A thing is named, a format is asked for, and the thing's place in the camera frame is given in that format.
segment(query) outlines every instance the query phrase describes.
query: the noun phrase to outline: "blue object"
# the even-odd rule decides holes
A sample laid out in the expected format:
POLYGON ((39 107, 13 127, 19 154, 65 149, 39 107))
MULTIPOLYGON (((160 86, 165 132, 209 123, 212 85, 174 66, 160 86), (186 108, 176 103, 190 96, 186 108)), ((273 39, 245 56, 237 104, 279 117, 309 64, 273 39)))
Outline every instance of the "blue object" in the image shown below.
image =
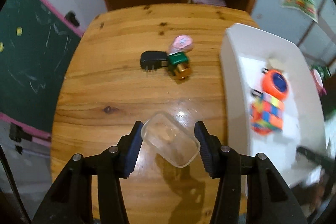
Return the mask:
POLYGON ((273 75, 273 83, 280 92, 285 92, 287 90, 286 80, 280 73, 275 73, 273 75))
POLYGON ((222 174, 222 165, 220 164, 221 158, 218 153, 218 149, 221 147, 221 142, 216 136, 209 134, 202 121, 195 123, 194 134, 201 145, 199 153, 205 171, 211 178, 219 178, 222 174))
POLYGON ((266 122, 269 122, 269 118, 270 118, 270 114, 266 111, 263 111, 262 112, 262 115, 261 115, 261 118, 266 121, 266 122))
POLYGON ((271 114, 278 116, 278 108, 271 104, 271 114))
POLYGON ((143 123, 136 121, 131 133, 122 136, 117 144, 120 151, 120 164, 116 166, 119 176, 126 179, 134 171, 142 145, 141 128, 143 123))

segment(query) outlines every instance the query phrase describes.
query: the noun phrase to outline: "pink border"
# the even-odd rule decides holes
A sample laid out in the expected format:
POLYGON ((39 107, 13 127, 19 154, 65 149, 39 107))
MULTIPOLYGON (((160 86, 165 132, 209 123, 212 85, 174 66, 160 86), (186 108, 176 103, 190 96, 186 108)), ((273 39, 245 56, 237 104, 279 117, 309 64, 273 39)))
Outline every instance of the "pink border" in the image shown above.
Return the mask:
POLYGON ((63 22, 70 30, 72 30, 76 35, 79 37, 82 37, 84 34, 84 31, 82 31, 79 28, 76 28, 74 25, 72 25, 70 22, 66 21, 64 19, 64 16, 48 1, 48 0, 40 0, 55 16, 58 17, 58 19, 63 22))
POLYGON ((45 141, 40 138, 33 137, 31 138, 31 141, 34 143, 38 143, 40 145, 46 146, 46 147, 51 147, 51 142, 50 141, 45 141))
POLYGON ((22 129, 25 132, 29 133, 30 135, 33 135, 34 137, 42 138, 42 139, 45 139, 45 140, 51 137, 51 133, 36 129, 35 127, 26 125, 23 122, 19 122, 17 120, 14 120, 13 118, 11 118, 11 117, 9 117, 6 114, 3 114, 1 112, 0 112, 0 119, 5 121, 5 122, 12 122, 12 123, 22 127, 22 129))

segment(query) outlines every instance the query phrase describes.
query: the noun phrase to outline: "clear plastic container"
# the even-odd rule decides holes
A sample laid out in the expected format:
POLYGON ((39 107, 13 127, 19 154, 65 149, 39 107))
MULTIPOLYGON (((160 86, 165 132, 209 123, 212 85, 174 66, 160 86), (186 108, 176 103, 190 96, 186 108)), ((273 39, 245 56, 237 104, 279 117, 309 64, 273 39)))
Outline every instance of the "clear plastic container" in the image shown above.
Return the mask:
POLYGON ((183 168, 200 151, 199 141, 170 114, 155 113, 141 129, 142 139, 172 165, 183 168))

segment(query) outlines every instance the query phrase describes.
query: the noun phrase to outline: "rubik's cube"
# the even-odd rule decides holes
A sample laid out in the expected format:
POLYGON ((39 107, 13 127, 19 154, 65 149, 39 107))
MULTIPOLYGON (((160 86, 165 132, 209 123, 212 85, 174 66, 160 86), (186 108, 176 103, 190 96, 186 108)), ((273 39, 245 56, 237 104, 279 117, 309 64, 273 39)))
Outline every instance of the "rubik's cube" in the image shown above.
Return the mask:
POLYGON ((253 130, 264 134, 282 130, 283 111, 283 102, 264 92, 251 105, 253 130))

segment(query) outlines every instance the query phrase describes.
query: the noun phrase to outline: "black cable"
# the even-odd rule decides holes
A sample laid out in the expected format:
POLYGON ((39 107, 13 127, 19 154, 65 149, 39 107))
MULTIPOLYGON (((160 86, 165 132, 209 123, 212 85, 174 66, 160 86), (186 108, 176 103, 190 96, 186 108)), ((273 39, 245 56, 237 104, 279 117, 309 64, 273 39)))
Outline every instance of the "black cable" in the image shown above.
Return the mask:
POLYGON ((25 223, 30 224, 31 220, 30 220, 30 218, 29 218, 29 216, 28 216, 28 214, 25 210, 25 207, 23 206, 22 200, 20 198, 19 191, 17 190, 16 184, 15 184, 15 181, 14 181, 14 177, 13 177, 11 168, 9 167, 6 155, 3 152, 1 145, 0 145, 0 161, 1 161, 1 164, 4 168, 4 170, 5 170, 10 188, 12 189, 12 192, 14 194, 14 198, 16 199, 16 202, 19 205, 18 208, 21 212, 22 217, 24 218, 23 220, 24 220, 25 223))

